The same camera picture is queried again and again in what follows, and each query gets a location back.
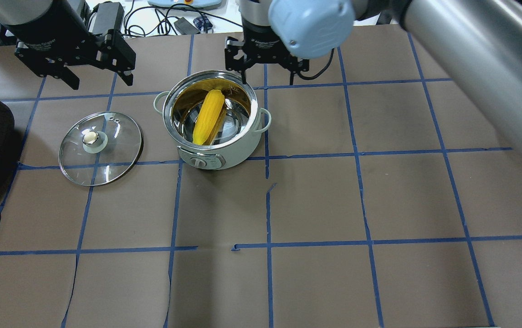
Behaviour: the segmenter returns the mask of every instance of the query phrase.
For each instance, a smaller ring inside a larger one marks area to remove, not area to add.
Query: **pot control knob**
[[[202,169],[206,166],[206,162],[197,157],[190,158],[190,164],[197,169]]]

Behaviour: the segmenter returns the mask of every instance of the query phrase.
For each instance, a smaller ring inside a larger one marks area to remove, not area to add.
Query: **yellow corn cob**
[[[200,113],[196,118],[194,133],[192,133],[192,143],[203,145],[209,140],[212,141],[220,127],[217,121],[223,110],[224,99],[224,95],[219,89],[213,89],[207,93],[205,101],[200,108]]]

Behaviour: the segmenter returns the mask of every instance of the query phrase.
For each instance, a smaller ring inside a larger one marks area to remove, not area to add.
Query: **pot lid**
[[[106,185],[126,174],[142,153],[142,131],[132,118],[116,112],[78,121],[59,149],[59,166],[78,185]]]

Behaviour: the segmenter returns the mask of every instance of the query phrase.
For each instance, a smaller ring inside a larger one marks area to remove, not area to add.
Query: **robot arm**
[[[251,25],[262,25],[279,54],[285,49],[298,62],[282,66],[307,70],[307,59],[342,44],[354,19],[389,6],[522,155],[522,11],[513,0],[241,0],[244,61],[271,63],[266,56],[252,58],[259,46],[252,44]],[[268,56],[272,51],[267,48]]]
[[[0,23],[19,39],[15,55],[34,74],[78,89],[67,66],[88,64],[117,72],[132,85],[136,53],[119,32],[123,7],[100,4],[92,31],[83,21],[87,15],[84,0],[0,0]]]

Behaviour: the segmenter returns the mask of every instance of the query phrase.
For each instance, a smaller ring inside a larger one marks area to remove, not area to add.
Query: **blue tape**
[[[459,148],[459,149],[445,149],[445,152],[496,152],[496,151],[511,151],[511,147],[492,147],[492,148]]]
[[[174,220],[172,222],[172,237],[170,245],[173,247],[170,251],[170,258],[168,259],[168,281],[170,288],[168,289],[168,309],[166,311],[166,320],[164,322],[164,328],[168,326],[168,315],[170,313],[170,303],[172,302],[172,275],[174,273],[174,254],[176,247],[176,231],[178,229],[178,212],[180,208],[180,188],[182,187],[182,168],[184,167],[183,162],[178,164],[178,179],[176,180],[176,198],[174,199]]]
[[[157,247],[128,247],[128,248],[98,248],[98,249],[48,249],[39,251],[0,251],[0,256],[20,255],[64,255],[64,254],[111,254],[111,253],[138,253],[151,251],[195,251],[198,246],[157,246]]]
[[[194,35],[190,35],[190,50],[188,52],[188,68],[186,69],[186,76],[192,73],[192,50],[194,49]]]
[[[298,84],[298,85],[268,85],[263,89],[299,89],[304,87],[341,87],[344,83],[314,83],[314,84]]]
[[[143,162],[136,162],[136,165],[161,165],[161,164],[178,164],[179,160],[147,160]],[[81,164],[81,165],[65,165],[65,169],[90,169],[95,166],[99,166],[100,168],[103,166],[130,166],[132,162],[117,162],[117,163],[98,163],[98,164]],[[19,163],[18,170],[59,170],[60,167],[58,165],[53,166],[30,166],[27,164]]]
[[[263,65],[263,85],[267,87],[267,64]],[[269,95],[267,88],[263,89],[263,105],[269,110]],[[265,117],[265,125],[269,123],[269,118]],[[265,131],[265,179],[269,179],[269,130]]]
[[[110,95],[80,95],[80,96],[59,96],[59,97],[41,97],[39,100],[66,100],[66,99],[89,99],[89,98],[107,98]]]
[[[465,237],[446,238],[418,238],[418,239],[382,239],[372,241],[374,245],[397,245],[397,244],[426,244],[426,243],[457,243],[467,241]]]
[[[371,84],[393,84],[393,83],[416,83],[420,82],[418,79],[409,80],[388,80],[388,81],[364,81],[364,82],[349,82],[346,85],[371,85]]]
[[[522,241],[522,235],[470,237],[471,241]]]
[[[407,33],[407,37],[409,38],[409,43],[411,44],[411,50],[413,52],[413,56],[415,57],[415,63],[417,64],[417,70],[419,71],[419,76],[421,77],[421,83],[423,84],[423,90],[425,92],[425,97],[427,98],[427,104],[429,105],[429,110],[431,117],[433,118],[433,124],[435,126],[435,131],[437,132],[437,137],[440,142],[440,146],[442,151],[444,152],[444,160],[445,166],[448,171],[449,181],[451,182],[451,186],[453,189],[453,195],[455,197],[455,201],[457,204],[457,210],[459,211],[459,218],[461,219],[461,226],[463,226],[463,232],[465,233],[467,239],[467,247],[469,248],[471,262],[474,267],[474,272],[476,274],[476,279],[478,283],[478,288],[480,289],[480,294],[482,298],[482,302],[484,303],[484,309],[486,310],[486,317],[488,319],[488,323],[490,326],[494,326],[494,319],[492,317],[492,313],[490,311],[490,305],[488,303],[488,297],[486,296],[486,291],[484,289],[484,284],[481,279],[480,268],[476,259],[476,252],[474,251],[473,244],[471,243],[470,233],[467,229],[466,218],[463,214],[463,208],[461,207],[461,201],[459,199],[459,193],[457,192],[457,185],[455,184],[455,179],[453,178],[453,172],[451,170],[451,165],[449,164],[449,158],[447,156],[448,152],[445,150],[445,144],[443,137],[441,135],[441,130],[437,118],[435,116],[435,111],[433,108],[433,103],[431,102],[430,94],[427,89],[427,83],[425,82],[425,77],[423,75],[423,69],[421,69],[421,63],[419,62],[419,57],[417,56],[417,50],[415,50],[415,44],[413,43],[413,37],[411,37],[410,33]]]
[[[17,102],[35,102],[36,98],[17,98],[17,99],[1,99],[3,103],[17,103]]]
[[[290,159],[290,158],[325,158],[325,157],[351,157],[353,153],[337,153],[337,154],[303,154],[303,155],[273,155],[269,159]]]
[[[409,154],[435,154],[442,153],[441,149],[427,149],[419,151],[374,151],[359,152],[359,156],[378,156],[378,155],[409,155]]]
[[[63,320],[61,321],[61,328],[65,328],[67,324],[67,316],[69,316],[69,309],[71,308],[71,302],[73,301],[73,294],[75,292],[75,282],[77,281],[77,271],[78,271],[78,259],[79,255],[75,257],[75,273],[73,275],[73,285],[71,286],[71,295],[69,296],[69,303],[67,305],[67,309],[65,310],[65,315],[63,316]]]
[[[445,81],[453,81],[453,79],[450,79],[448,77],[440,78],[440,79],[424,79],[425,82],[445,82]]]
[[[158,95],[161,91],[146,91],[146,92],[126,92],[126,93],[114,93],[113,97],[127,97],[127,96],[150,96]]]
[[[363,178],[361,174],[360,168],[360,159],[358,155],[358,146],[356,143],[356,137],[354,135],[354,123],[352,121],[352,111],[350,107],[350,98],[348,97],[348,86],[346,81],[346,70],[344,69],[344,61],[342,59],[342,50],[338,47],[338,59],[340,60],[340,69],[342,70],[342,81],[344,81],[344,99],[346,100],[346,114],[348,116],[348,124],[350,127],[350,137],[352,139],[352,148],[354,149],[354,160],[356,162],[356,175],[358,178],[358,188],[360,192],[360,202],[363,211],[363,220],[364,220],[364,230],[366,233],[367,241],[368,241],[368,257],[371,265],[371,275],[372,275],[372,288],[374,290],[374,297],[376,303],[376,314],[378,316],[378,324],[381,328],[384,328],[384,319],[382,315],[382,305],[380,304],[380,293],[378,288],[378,278],[376,275],[376,264],[374,259],[374,250],[372,249],[372,238],[370,233],[370,228],[368,226],[367,220],[367,212],[364,206],[364,194],[363,194]]]
[[[271,191],[277,185],[271,185],[265,193],[266,230],[267,230],[267,299],[269,302],[269,328],[273,328],[273,260],[271,258]]]

